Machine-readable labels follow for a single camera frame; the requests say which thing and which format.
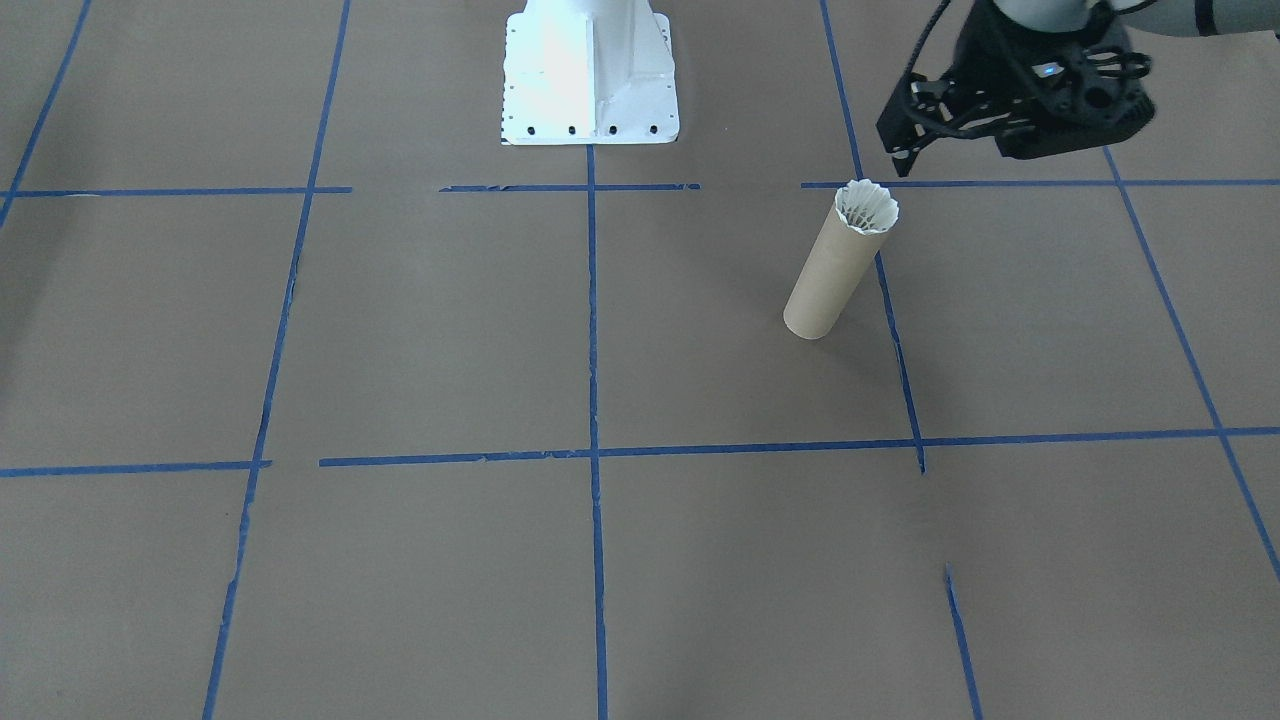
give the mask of white paper inside tube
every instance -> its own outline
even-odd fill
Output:
[[[897,223],[897,201],[868,179],[836,191],[782,319],[791,332],[818,340],[831,332],[858,283]]]

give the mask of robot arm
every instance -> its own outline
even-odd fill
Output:
[[[942,0],[876,127],[900,177],[942,137],[992,137],[1032,159],[1121,142],[1156,113],[1140,79],[1151,58],[1124,24],[1169,35],[1275,29],[1280,0],[974,0],[951,68],[915,72]]]

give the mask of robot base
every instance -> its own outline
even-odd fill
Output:
[[[530,0],[507,20],[503,145],[680,135],[671,22],[648,0]]]

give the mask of blue painter's tape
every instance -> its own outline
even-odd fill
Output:
[[[321,468],[371,468],[381,465],[449,465],[456,462],[512,462],[517,460],[567,460],[589,457],[590,450],[532,450],[517,452],[449,452],[442,455],[381,455],[369,457],[323,457]]]
[[[351,186],[317,187],[317,195],[343,195]],[[204,195],[306,195],[306,187],[140,187],[105,190],[22,190],[17,197],[189,197]]]
[[[76,54],[76,45],[79,44],[81,32],[84,29],[84,20],[88,19],[88,9],[92,0],[84,0],[81,5],[79,17],[76,18],[76,28],[72,31],[72,37],[67,42],[67,50],[63,53],[63,61],[58,65],[58,74],[54,76],[54,85],[49,88],[49,95],[45,96],[45,104],[40,108],[40,114],[36,117],[36,127],[31,129],[31,137],[27,138],[27,147],[22,151],[22,160],[18,161],[18,170],[13,176],[13,182],[9,183],[9,193],[4,199],[4,205],[0,205],[0,227],[4,227],[5,220],[9,219],[9,210],[13,209],[14,197],[22,188],[22,178],[27,174],[27,167],[31,165],[31,156],[36,152],[36,143],[40,142],[40,132],[45,128],[45,122],[49,120],[49,113],[54,109],[54,100],[58,99],[58,91],[63,86],[63,79],[67,77],[67,68],[72,64],[72,56]]]
[[[964,667],[964,684],[969,689],[969,708],[973,720],[982,720],[982,698],[978,697],[978,680],[973,673],[973,657],[969,656],[969,635],[964,630],[964,616],[960,614],[960,601],[956,598],[955,579],[951,577],[951,564],[946,568],[947,605],[951,607],[951,624],[956,632],[956,646],[960,648],[960,664]]]
[[[609,661],[604,623],[604,528],[600,512],[600,392],[599,392],[599,275],[596,273],[595,146],[586,146],[586,265],[588,265],[588,375],[591,433],[591,557],[595,575],[595,696],[596,720],[609,719]]]
[[[1217,407],[1213,405],[1213,397],[1208,392],[1208,384],[1204,382],[1204,375],[1201,373],[1199,363],[1196,361],[1196,354],[1192,352],[1190,341],[1187,338],[1187,332],[1183,329],[1183,322],[1178,318],[1178,310],[1174,309],[1174,301],[1169,295],[1169,288],[1165,286],[1165,278],[1160,273],[1160,266],[1156,264],[1156,256],[1151,250],[1151,243],[1147,242],[1147,233],[1142,229],[1142,222],[1138,219],[1138,211],[1133,206],[1133,200],[1129,197],[1129,190],[1125,187],[1125,181],[1120,177],[1120,168],[1116,165],[1115,158],[1111,155],[1110,147],[1103,147],[1102,154],[1107,159],[1107,165],[1111,168],[1111,176],[1115,178],[1115,186],[1120,191],[1120,197],[1124,200],[1125,210],[1129,213],[1129,220],[1133,223],[1133,231],[1138,236],[1138,242],[1142,246],[1142,254],[1147,259],[1147,266],[1151,269],[1151,275],[1156,281],[1156,288],[1160,291],[1160,299],[1165,304],[1165,311],[1169,314],[1169,322],[1174,325],[1174,332],[1178,334],[1178,342],[1183,346],[1183,355],[1187,356],[1187,364],[1190,366],[1192,375],[1196,378],[1196,386],[1199,388],[1201,397],[1204,400],[1204,407],[1208,410],[1210,418],[1213,420],[1213,429],[1222,445],[1222,452],[1226,455],[1228,464],[1231,466],[1231,474],[1235,477],[1235,483],[1240,489],[1240,495],[1244,498],[1244,505],[1249,511],[1249,519],[1253,520],[1253,528],[1258,533],[1258,539],[1262,542],[1262,550],[1266,552],[1267,561],[1271,564],[1271,571],[1280,580],[1280,559],[1276,556],[1275,544],[1271,542],[1271,533],[1267,532],[1266,523],[1262,520],[1262,514],[1258,512],[1257,503],[1253,501],[1253,492],[1249,489],[1249,483],[1244,478],[1244,471],[1240,469],[1239,461],[1235,457],[1235,450],[1231,447],[1230,437],[1226,429],[1222,427],[1222,419],[1217,413]]]
[[[0,468],[0,478],[50,478],[63,475],[143,475],[155,473],[200,473],[269,468],[270,460],[232,462],[148,462],[142,465],[61,465],[54,468]]]
[[[307,192],[302,199],[302,213],[298,218],[298,233],[293,241],[293,256],[289,261],[289,275],[284,286],[284,299],[280,304],[280,320],[275,331],[275,348],[271,354],[271,369],[266,377],[266,392],[262,396],[262,418],[253,445],[255,465],[244,484],[244,503],[241,509],[239,534],[236,543],[236,569],[227,584],[227,597],[223,601],[221,621],[218,626],[218,642],[214,648],[212,667],[209,671],[209,688],[205,692],[202,720],[212,720],[218,705],[218,688],[221,683],[223,662],[227,657],[227,639],[230,635],[232,619],[236,611],[236,593],[239,588],[241,573],[244,568],[244,551],[248,543],[250,509],[257,495],[259,465],[266,447],[266,433],[271,423],[271,404],[275,400],[275,387],[280,374],[280,359],[284,355],[284,338],[289,328],[289,313],[293,306],[293,290],[298,279],[298,263],[302,259],[302,246],[306,242],[307,223],[311,218],[311,205],[315,199],[316,178],[320,174],[320,158],[324,154],[324,140],[329,127],[329,113],[333,109],[333,95],[338,85],[338,69],[342,65],[342,49],[347,37],[347,20],[351,17],[351,0],[343,0],[342,18],[338,20],[338,40],[333,49],[333,63],[329,67],[329,85],[325,88],[320,108],[320,126],[316,128],[315,147],[311,152],[311,170],[307,173]]]
[[[977,436],[977,437],[938,437],[924,438],[927,447],[965,447],[982,445],[1041,445],[1070,442],[1120,442],[1139,439],[1174,439],[1217,437],[1212,428],[1184,430],[1119,430],[1110,433],[1047,433],[1030,436]]]
[[[897,356],[897,377],[902,386],[902,401],[906,404],[906,419],[911,425],[911,439],[915,442],[915,461],[920,465],[920,474],[928,470],[924,457],[924,443],[920,442],[920,420],[915,414],[915,398],[911,396],[911,377],[906,372],[906,355],[902,352],[902,338],[897,333],[897,319],[893,315],[893,299],[888,292],[888,277],[884,273],[884,260],[879,252],[876,254],[876,275],[881,283],[881,296],[884,301],[884,318],[888,322],[888,334],[893,341],[893,354]]]
[[[759,452],[819,452],[824,450],[887,450],[915,447],[915,439],[852,439],[819,442],[769,442],[742,445],[668,445],[649,447],[605,447],[600,457],[648,457],[655,455],[739,455]]]
[[[863,160],[858,151],[858,135],[854,132],[854,117],[849,111],[849,94],[845,91],[845,73],[840,69],[840,53],[836,50],[836,35],[831,29],[831,10],[827,0],[818,0],[822,8],[822,24],[827,32],[827,50],[831,53],[831,69],[836,73],[836,90],[840,91],[840,109],[845,114],[845,132],[849,135],[849,151],[854,156],[854,177],[861,179]]]

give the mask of blue tape line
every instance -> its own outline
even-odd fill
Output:
[[[698,183],[657,183],[657,184],[598,184],[596,192],[672,192],[681,190],[701,190]]]
[[[1230,179],[1147,179],[1147,181],[1124,181],[1126,186],[1134,187],[1161,187],[1161,186],[1175,186],[1175,187],[1238,187],[1238,186],[1274,186],[1280,184],[1280,178],[1230,178]]]
[[[588,332],[588,368],[590,375],[590,428],[591,428],[591,555],[595,566],[595,696],[596,717],[609,717],[609,664],[604,626],[604,529],[600,516],[600,388],[598,382],[599,355],[599,284],[595,263],[595,146],[586,146],[586,265],[588,306],[590,327]]]
[[[451,184],[440,192],[586,192],[585,184]]]
[[[1196,377],[1196,386],[1199,388],[1201,397],[1204,400],[1204,407],[1208,410],[1208,415],[1213,420],[1213,429],[1217,432],[1219,442],[1222,445],[1222,452],[1226,454],[1228,464],[1231,466],[1231,474],[1235,475],[1235,484],[1240,488],[1240,495],[1244,497],[1244,505],[1248,507],[1249,516],[1253,519],[1253,528],[1258,533],[1258,539],[1262,541],[1262,548],[1267,555],[1267,561],[1271,562],[1271,571],[1275,574],[1276,580],[1280,580],[1280,557],[1276,556],[1275,544],[1271,542],[1271,533],[1267,532],[1267,525],[1262,520],[1262,514],[1258,512],[1258,506],[1253,501],[1253,492],[1249,489],[1249,483],[1244,479],[1244,471],[1240,469],[1240,464],[1235,459],[1235,450],[1231,448],[1231,441],[1222,427],[1222,419],[1217,413],[1217,407],[1213,405],[1213,397],[1208,392],[1208,384],[1204,382],[1204,375],[1201,373],[1199,363],[1196,361],[1196,354],[1192,352],[1192,345],[1187,338],[1187,332],[1183,329],[1183,322],[1178,318],[1178,310],[1174,309],[1174,301],[1169,295],[1169,288],[1165,286],[1165,278],[1160,274],[1160,266],[1156,264],[1156,256],[1151,251],[1151,243],[1147,242],[1147,233],[1142,229],[1142,222],[1138,219],[1138,211],[1134,209],[1133,200],[1129,197],[1129,190],[1125,187],[1124,178],[1120,177],[1120,168],[1116,165],[1116,160],[1111,155],[1110,147],[1103,146],[1102,154],[1106,155],[1107,165],[1111,167],[1111,176],[1115,178],[1115,184],[1120,191],[1120,197],[1124,199],[1125,210],[1129,211],[1129,220],[1133,223],[1134,233],[1137,233],[1138,242],[1142,245],[1142,254],[1147,258],[1147,266],[1151,269],[1151,275],[1156,281],[1156,288],[1160,290],[1160,297],[1165,302],[1165,311],[1169,313],[1169,320],[1174,324],[1174,332],[1178,333],[1178,342],[1183,346],[1183,355],[1187,356],[1187,364],[1190,365],[1192,374]]]
[[[1258,539],[1262,541],[1262,550],[1267,555],[1267,561],[1271,562],[1271,573],[1276,577],[1276,580],[1280,580],[1280,557],[1276,556],[1276,546],[1271,542],[1271,533],[1267,532],[1267,525],[1262,520],[1262,512],[1258,511],[1258,503],[1253,500],[1253,491],[1249,489],[1249,483],[1244,479],[1244,470],[1240,469],[1240,462],[1235,459],[1235,450],[1231,447],[1226,433],[1219,436],[1219,442],[1222,443],[1222,452],[1226,454],[1231,474],[1235,475],[1235,484],[1240,488],[1240,496],[1244,497],[1244,506],[1249,510],[1253,529],[1257,530]]]
[[[517,452],[449,452],[444,455],[383,455],[371,457],[323,457],[321,468],[369,468],[378,465],[448,465],[453,462],[511,462],[515,460],[570,460],[590,457],[590,450],[529,450]]]
[[[270,460],[256,465],[270,468]],[[230,462],[148,462],[143,465],[63,465],[56,468],[0,468],[0,478],[50,478],[58,475],[142,475],[151,473],[197,473],[221,470],[250,470],[252,460]]]
[[[737,445],[659,445],[636,447],[600,447],[595,451],[600,457],[652,457],[663,455],[740,455],[769,452],[820,452],[849,450],[892,450],[924,447],[973,447],[988,445],[1047,445],[1047,443],[1087,443],[1087,442],[1126,442],[1155,439],[1213,438],[1229,436],[1280,436],[1280,427],[1226,428],[1222,433],[1212,428],[1188,428],[1170,430],[1116,430],[1098,433],[1043,433],[1025,436],[970,436],[970,437],[922,437],[888,439],[851,439],[815,442],[765,442]],[[573,460],[590,457],[593,450],[530,450],[516,452],[453,452],[442,455],[375,455],[352,457],[325,457],[321,468],[356,468],[376,465],[442,465],[449,462],[517,461],[517,460]]]
[[[920,465],[920,474],[928,471],[924,459],[924,443],[920,442],[920,420],[915,415],[915,398],[911,397],[911,378],[906,373],[906,355],[902,352],[902,338],[897,333],[897,319],[893,315],[893,299],[888,292],[888,277],[884,273],[884,260],[881,254],[876,254],[876,274],[879,277],[881,295],[884,300],[884,318],[888,320],[888,334],[893,338],[893,354],[897,356],[897,375],[902,383],[902,401],[906,402],[906,418],[911,423],[911,438],[915,442],[915,461]]]
[[[957,179],[957,181],[876,181],[883,187],[1114,187],[1115,181],[1107,179]],[[1217,186],[1275,186],[1280,179],[1272,178],[1233,178],[1233,179],[1147,179],[1124,181],[1126,186],[1142,187],[1217,187]],[[841,181],[803,182],[803,190],[836,190],[845,187]]]
[[[858,133],[854,131],[852,114],[849,110],[849,94],[845,92],[845,74],[840,69],[840,54],[836,51],[836,36],[831,29],[831,12],[827,0],[818,0],[822,8],[822,24],[827,32],[827,50],[831,53],[831,68],[836,73],[836,88],[840,91],[840,109],[845,114],[845,131],[849,133],[849,151],[854,158],[854,177],[861,179],[863,163],[858,151]],[[844,187],[846,183],[837,183],[835,187]],[[915,438],[916,462],[920,473],[925,471],[924,446],[920,445],[920,423],[915,414],[915,400],[911,397],[911,379],[906,373],[906,357],[902,354],[902,341],[897,332],[897,320],[893,318],[893,302],[888,295],[888,279],[884,275],[884,260],[876,255],[876,274],[879,275],[881,292],[884,296],[884,318],[888,322],[890,334],[893,338],[893,351],[897,355],[899,379],[902,384],[902,398],[906,402],[906,418],[911,424],[911,436]]]
[[[1280,436],[1280,425],[1267,425],[1260,428],[1222,428],[1222,433],[1231,437]]]
[[[964,616],[960,615],[960,601],[956,598],[955,579],[951,577],[951,564],[946,569],[947,605],[951,607],[951,624],[956,630],[956,646],[960,648],[960,664],[964,666],[964,684],[969,688],[969,707],[973,720],[982,720],[982,698],[978,697],[978,680],[973,674],[973,659],[969,656],[969,637],[964,632]]]
[[[84,20],[88,19],[88,8],[93,0],[84,0],[81,5],[81,14],[76,19],[76,29],[72,31],[72,38],[67,44],[67,51],[63,53],[63,61],[58,65],[58,74],[54,76],[54,85],[49,88],[49,95],[45,96],[45,104],[40,108],[40,115],[36,117],[36,127],[31,129],[31,137],[27,138],[27,147],[22,151],[22,160],[18,161],[18,172],[13,176],[13,182],[9,183],[9,195],[4,199],[4,205],[0,206],[0,227],[4,227],[5,220],[9,219],[9,210],[13,208],[14,195],[22,187],[22,178],[27,174],[27,167],[31,164],[31,156],[36,152],[36,142],[40,141],[40,131],[45,129],[45,120],[49,119],[49,111],[54,109],[54,100],[58,97],[58,91],[63,86],[63,79],[67,77],[67,68],[72,64],[72,55],[76,54],[76,45],[79,44],[81,31],[84,29]]]
[[[831,12],[827,0],[818,0],[822,8],[822,24],[827,31],[827,50],[831,53],[831,69],[836,73],[836,90],[840,91],[840,109],[845,114],[845,132],[849,133],[849,151],[854,156],[854,177],[863,178],[863,160],[858,152],[858,137],[854,133],[854,117],[849,111],[849,94],[845,92],[845,73],[840,69],[840,54],[836,51],[836,35],[831,31]]]
[[[324,152],[325,132],[329,127],[329,111],[333,108],[334,88],[338,86],[338,69],[342,64],[342,49],[347,37],[347,19],[351,15],[351,0],[343,0],[342,19],[338,22],[338,40],[333,49],[333,63],[329,68],[329,85],[325,88],[324,104],[320,109],[320,127],[316,129],[315,149],[311,152],[311,172],[307,173],[307,192],[302,199],[302,213],[298,218],[298,233],[293,241],[293,258],[289,260],[289,278],[284,286],[284,300],[280,304],[280,322],[275,331],[275,348],[271,352],[271,369],[266,377],[266,392],[262,396],[262,419],[253,443],[255,465],[248,471],[244,484],[244,503],[241,509],[239,534],[236,542],[236,570],[227,584],[227,598],[223,602],[221,623],[218,626],[218,644],[214,650],[214,662],[209,673],[209,689],[205,693],[204,720],[212,720],[218,703],[218,688],[221,682],[223,661],[227,656],[227,638],[230,634],[232,618],[236,611],[236,593],[239,588],[241,571],[244,566],[244,548],[248,541],[250,507],[257,493],[259,465],[266,447],[266,430],[271,424],[271,404],[275,400],[275,386],[280,374],[280,359],[284,355],[284,338],[289,329],[289,311],[293,306],[293,288],[298,279],[298,263],[302,259],[302,245],[307,236],[307,223],[311,219],[311,204],[315,197],[316,178],[320,174],[320,156]]]
[[[344,195],[351,186],[317,187],[312,192]],[[204,195],[306,195],[306,187],[152,187],[111,190],[22,190],[17,197],[173,197]]]
[[[1029,436],[975,436],[924,438],[927,447],[968,447],[979,445],[1042,445],[1069,442],[1121,442],[1138,439],[1176,439],[1217,437],[1215,429],[1185,430],[1120,430],[1111,433],[1046,433]]]
[[[649,457],[660,455],[739,455],[758,452],[817,452],[823,450],[887,450],[915,447],[915,439],[851,439],[818,442],[765,442],[741,445],[667,445],[648,447],[605,447],[600,457]]]
[[[1112,187],[1111,181],[876,181],[883,187]],[[833,190],[846,183],[836,181],[803,182],[804,190]]]
[[[1196,377],[1196,387],[1199,388],[1201,398],[1204,401],[1204,407],[1208,410],[1213,427],[1221,430],[1222,420],[1217,414],[1217,407],[1213,406],[1213,398],[1208,393],[1208,386],[1204,384],[1204,375],[1201,374],[1199,363],[1196,361],[1196,354],[1192,352],[1192,345],[1187,340],[1187,332],[1183,329],[1183,322],[1178,318],[1178,311],[1174,309],[1174,301],[1169,296],[1169,288],[1165,287],[1165,278],[1160,274],[1160,268],[1156,265],[1156,256],[1151,252],[1151,245],[1147,242],[1147,233],[1143,232],[1142,223],[1138,220],[1138,211],[1134,209],[1133,200],[1129,197],[1125,182],[1120,177],[1120,169],[1116,167],[1115,158],[1111,156],[1110,147],[1103,147],[1102,154],[1106,155],[1107,164],[1111,167],[1111,176],[1115,179],[1114,184],[1120,191],[1120,197],[1124,200],[1125,210],[1129,213],[1129,222],[1133,224],[1134,233],[1138,234],[1138,243],[1142,245],[1142,254],[1147,259],[1147,268],[1151,269],[1151,275],[1156,281],[1156,290],[1160,291],[1160,299],[1165,304],[1165,311],[1169,314],[1169,320],[1174,324],[1174,332],[1178,334],[1178,342],[1183,346],[1183,355],[1187,356],[1187,364],[1190,365],[1192,374]]]
[[[691,183],[653,183],[653,184],[451,184],[440,192],[672,192],[681,190],[701,190]]]

